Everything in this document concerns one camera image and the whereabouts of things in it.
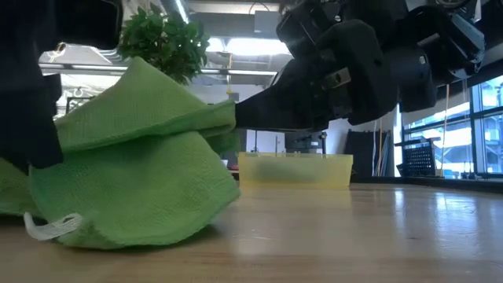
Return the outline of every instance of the white fabric tag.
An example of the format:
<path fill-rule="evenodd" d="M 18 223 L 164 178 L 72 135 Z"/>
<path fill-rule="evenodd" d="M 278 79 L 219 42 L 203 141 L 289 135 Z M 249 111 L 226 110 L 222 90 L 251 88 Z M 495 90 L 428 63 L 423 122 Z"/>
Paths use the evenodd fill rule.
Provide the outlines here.
<path fill-rule="evenodd" d="M 31 215 L 28 212 L 24 213 L 24 226 L 26 226 L 26 231 L 31 237 L 39 241 L 47 241 L 75 231 L 79 228 L 82 220 L 83 217 L 80 214 L 72 213 L 56 222 L 44 226 L 36 226 L 33 223 Z"/>

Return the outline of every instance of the green towel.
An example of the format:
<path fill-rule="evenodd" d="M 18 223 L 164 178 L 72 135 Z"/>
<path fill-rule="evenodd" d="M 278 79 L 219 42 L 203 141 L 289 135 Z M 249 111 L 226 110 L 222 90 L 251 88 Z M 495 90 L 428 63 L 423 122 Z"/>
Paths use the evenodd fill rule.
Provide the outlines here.
<path fill-rule="evenodd" d="M 31 198 L 49 222 L 83 217 L 58 238 L 69 246 L 176 243 L 239 197 L 216 153 L 236 145 L 234 126 L 232 101 L 206 105 L 135 58 L 115 86 L 57 121 L 64 162 L 31 168 Z"/>

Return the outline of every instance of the wooden table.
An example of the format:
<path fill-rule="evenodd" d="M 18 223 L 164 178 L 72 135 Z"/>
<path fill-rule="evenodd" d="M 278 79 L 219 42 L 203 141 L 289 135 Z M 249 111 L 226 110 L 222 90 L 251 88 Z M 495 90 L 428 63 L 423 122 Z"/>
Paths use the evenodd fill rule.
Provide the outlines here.
<path fill-rule="evenodd" d="M 2 282 L 501 282 L 503 196 L 416 186 L 243 189 L 172 248 L 75 250 L 0 225 Z"/>

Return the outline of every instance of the green leaves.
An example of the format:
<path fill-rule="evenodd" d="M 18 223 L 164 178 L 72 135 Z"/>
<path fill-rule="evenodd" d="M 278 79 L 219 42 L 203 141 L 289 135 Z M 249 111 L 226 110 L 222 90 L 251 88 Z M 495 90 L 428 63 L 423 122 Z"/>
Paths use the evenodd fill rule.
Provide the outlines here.
<path fill-rule="evenodd" d="M 207 63 L 209 36 L 202 24 L 186 24 L 178 13 L 161 13 L 153 4 L 148 12 L 138 7 L 125 22 L 118 51 L 124 57 L 142 57 L 178 83 L 189 84 Z"/>

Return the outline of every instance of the yellow plastic bin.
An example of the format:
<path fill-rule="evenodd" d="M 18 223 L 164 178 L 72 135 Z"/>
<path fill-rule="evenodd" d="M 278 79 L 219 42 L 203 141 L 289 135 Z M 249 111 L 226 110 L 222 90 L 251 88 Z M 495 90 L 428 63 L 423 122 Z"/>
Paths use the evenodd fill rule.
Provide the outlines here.
<path fill-rule="evenodd" d="M 352 155 L 311 153 L 240 153 L 243 187 L 345 188 L 349 186 Z"/>

